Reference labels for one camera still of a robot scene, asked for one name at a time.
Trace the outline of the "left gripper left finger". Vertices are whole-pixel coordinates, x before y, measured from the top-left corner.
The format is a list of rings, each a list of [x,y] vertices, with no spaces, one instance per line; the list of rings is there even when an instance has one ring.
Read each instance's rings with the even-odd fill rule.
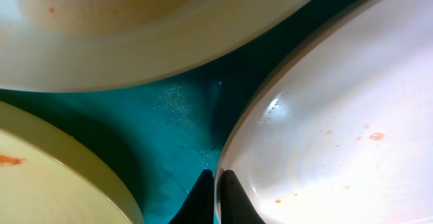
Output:
[[[169,224],[213,224],[214,177],[204,169],[177,214]]]

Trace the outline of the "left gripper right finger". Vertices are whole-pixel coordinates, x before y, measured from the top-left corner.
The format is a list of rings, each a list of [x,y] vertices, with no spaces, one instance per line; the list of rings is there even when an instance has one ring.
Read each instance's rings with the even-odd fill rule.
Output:
[[[232,170],[221,175],[220,197],[222,224],[265,224]]]

